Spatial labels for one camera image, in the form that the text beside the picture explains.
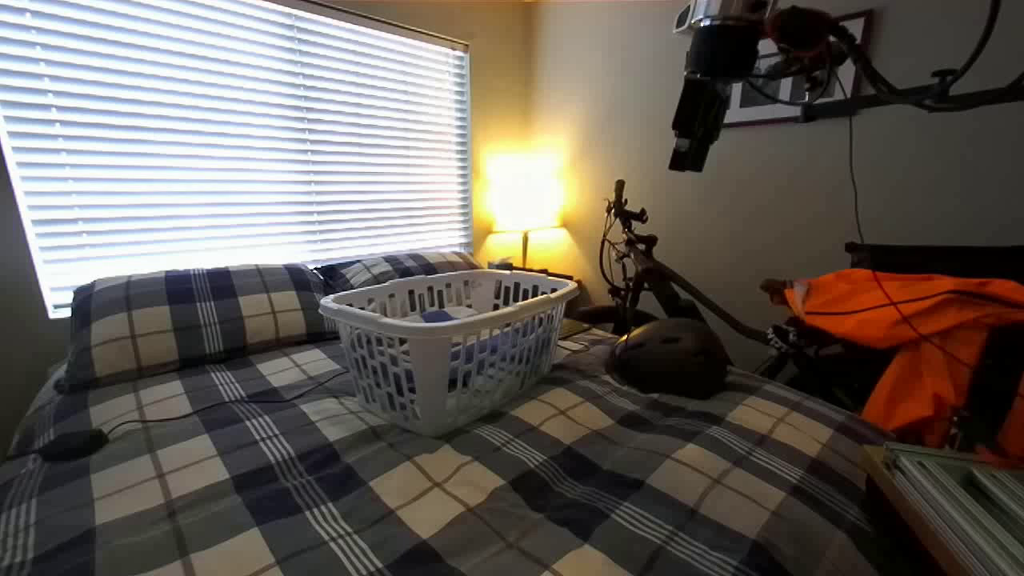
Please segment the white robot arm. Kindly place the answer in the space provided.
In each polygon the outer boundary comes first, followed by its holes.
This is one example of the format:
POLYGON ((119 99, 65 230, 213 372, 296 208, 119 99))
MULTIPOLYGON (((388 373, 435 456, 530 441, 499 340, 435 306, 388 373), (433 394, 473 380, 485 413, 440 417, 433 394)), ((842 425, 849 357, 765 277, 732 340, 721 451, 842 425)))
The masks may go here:
POLYGON ((857 49, 834 16, 777 0, 688 0, 677 28, 691 45, 671 116, 671 172, 703 169, 735 82, 821 76, 857 49))

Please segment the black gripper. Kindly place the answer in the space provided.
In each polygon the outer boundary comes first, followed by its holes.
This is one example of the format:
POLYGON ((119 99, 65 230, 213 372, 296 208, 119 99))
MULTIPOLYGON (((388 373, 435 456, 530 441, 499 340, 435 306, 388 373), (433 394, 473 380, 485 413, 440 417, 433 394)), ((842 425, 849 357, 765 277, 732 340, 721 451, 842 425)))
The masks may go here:
POLYGON ((668 166, 674 172, 701 172, 730 107, 730 85, 688 76, 671 117, 674 147, 668 166))

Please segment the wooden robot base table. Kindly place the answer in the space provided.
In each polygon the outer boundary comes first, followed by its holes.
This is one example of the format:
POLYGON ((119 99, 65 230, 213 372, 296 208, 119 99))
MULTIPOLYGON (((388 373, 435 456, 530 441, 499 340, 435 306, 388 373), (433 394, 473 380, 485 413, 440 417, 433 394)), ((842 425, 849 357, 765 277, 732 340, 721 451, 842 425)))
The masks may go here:
POLYGON ((875 445, 864 470, 940 572, 1024 576, 1024 470, 994 456, 875 445))

